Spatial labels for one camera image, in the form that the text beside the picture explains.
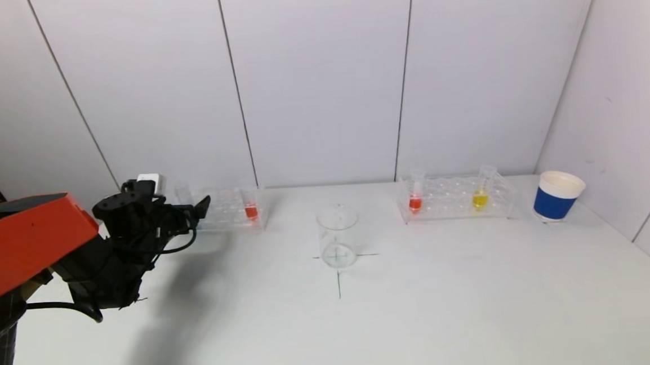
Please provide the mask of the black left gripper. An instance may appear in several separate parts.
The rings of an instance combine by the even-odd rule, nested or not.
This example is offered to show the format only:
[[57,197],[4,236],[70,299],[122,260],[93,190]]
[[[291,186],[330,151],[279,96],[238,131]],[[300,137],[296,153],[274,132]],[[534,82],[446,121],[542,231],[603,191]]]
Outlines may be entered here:
[[211,197],[205,197],[194,206],[159,204],[157,205],[158,227],[161,236],[189,234],[198,220],[204,220],[210,207]]

